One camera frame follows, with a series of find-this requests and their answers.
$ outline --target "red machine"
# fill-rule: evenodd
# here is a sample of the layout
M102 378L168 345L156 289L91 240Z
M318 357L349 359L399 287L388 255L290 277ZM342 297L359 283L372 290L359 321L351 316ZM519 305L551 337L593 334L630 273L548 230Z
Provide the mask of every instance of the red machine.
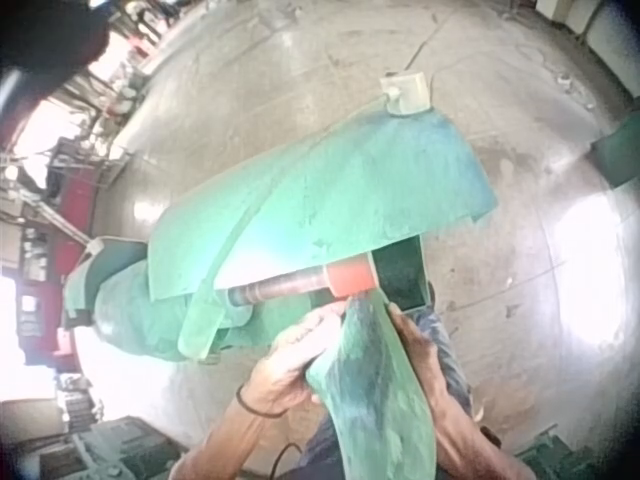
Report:
M58 213L87 232L96 194L95 171L66 177ZM62 286L84 246L50 224L28 222L23 228L20 269L15 275L17 330L27 365L48 365L61 372L77 370L71 332L60 329Z

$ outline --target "power cord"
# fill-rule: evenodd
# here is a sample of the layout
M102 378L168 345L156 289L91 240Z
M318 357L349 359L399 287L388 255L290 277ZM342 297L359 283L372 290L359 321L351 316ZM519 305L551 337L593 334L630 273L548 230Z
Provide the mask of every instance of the power cord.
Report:
M302 449L297 443L293 443L293 442L287 443L282 448L282 450L280 450L280 453L278 454L275 461L273 462L273 467L271 467L271 474L269 475L269 480L275 480L276 474L278 473L278 465L280 465L280 461L282 460L282 457L284 457L284 454L287 453L287 450L289 450L290 448L295 448L298 451L298 453L302 455Z

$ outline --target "black wrist band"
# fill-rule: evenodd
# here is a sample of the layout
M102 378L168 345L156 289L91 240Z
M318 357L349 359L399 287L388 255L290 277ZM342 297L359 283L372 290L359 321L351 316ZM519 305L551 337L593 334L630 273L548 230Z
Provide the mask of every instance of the black wrist band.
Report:
M280 413L266 413L266 412L259 412L258 410L254 409L254 408L251 408L242 399L242 395L240 395L240 390L242 390L242 387L244 387L244 383L238 387L238 390L236 390L236 400L237 400L238 404L242 408L244 408L247 412L249 412L249 413L251 413L253 415L256 415L257 417L269 418L269 419L272 419L272 420L276 419L276 418L280 418L285 413L287 413L288 410L284 410L283 412L280 412Z

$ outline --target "white wall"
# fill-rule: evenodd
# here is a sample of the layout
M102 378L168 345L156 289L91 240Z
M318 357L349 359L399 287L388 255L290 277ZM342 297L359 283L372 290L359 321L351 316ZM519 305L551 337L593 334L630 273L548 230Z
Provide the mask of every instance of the white wall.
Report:
M542 10L538 10L547 15L546 11L555 11L553 4L563 1L542 0ZM598 3L599 0L573 0L564 23L576 34L583 33ZM640 96L640 42L634 38L630 21L622 16L615 2L608 2L596 14L586 41L631 95Z

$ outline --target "hand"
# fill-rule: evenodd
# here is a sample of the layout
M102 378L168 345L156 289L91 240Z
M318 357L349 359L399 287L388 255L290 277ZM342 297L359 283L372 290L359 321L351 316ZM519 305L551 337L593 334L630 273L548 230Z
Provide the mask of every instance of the hand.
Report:
M387 311L435 417L440 408L453 400L447 391L447 382L438 361L438 347L420 332L395 303L390 303Z
M269 354L258 362L243 387L243 400L264 413L280 413L311 396L304 379L309 364L340 340L346 302L306 314L300 323L276 337Z

